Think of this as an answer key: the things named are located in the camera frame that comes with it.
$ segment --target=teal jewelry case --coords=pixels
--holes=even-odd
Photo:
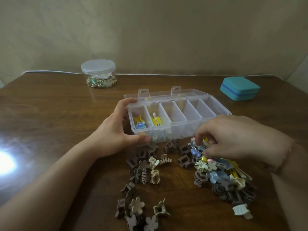
[[[260,86],[244,77],[228,77],[221,84],[220,90],[235,101],[250,100],[258,93]]]

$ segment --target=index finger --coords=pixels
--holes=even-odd
[[[115,107],[115,110],[114,110],[114,114],[116,117],[119,117],[119,118],[123,118],[123,114],[124,114],[124,110],[125,110],[125,107],[130,104],[130,103],[136,103],[138,102],[138,99],[135,99],[135,98],[126,98],[126,99],[123,99],[123,100],[120,100],[117,104],[117,106]]]
[[[202,145],[202,140],[205,139],[207,136],[213,135],[213,122],[209,120],[208,122],[202,124],[198,130],[196,131],[195,141],[197,145]]]

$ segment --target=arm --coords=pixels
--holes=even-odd
[[[58,230],[79,186],[92,164],[130,145],[150,142],[145,135],[130,136],[123,131],[126,105],[120,100],[114,113],[87,139],[78,143],[44,174],[0,208],[0,230]]]
[[[218,116],[196,132],[208,138],[206,157],[250,158],[264,162],[291,230],[306,230],[308,220],[307,152],[289,136],[244,116]]]

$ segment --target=forearm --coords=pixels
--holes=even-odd
[[[58,230],[95,159],[81,142],[0,208],[0,230]]]
[[[281,169],[277,173],[271,173],[281,206],[292,231],[307,229],[307,165],[307,152],[295,144]]]

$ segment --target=open plastic lid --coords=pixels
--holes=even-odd
[[[100,75],[115,71],[115,66],[116,64],[113,61],[97,59],[83,63],[81,70],[85,74]]]

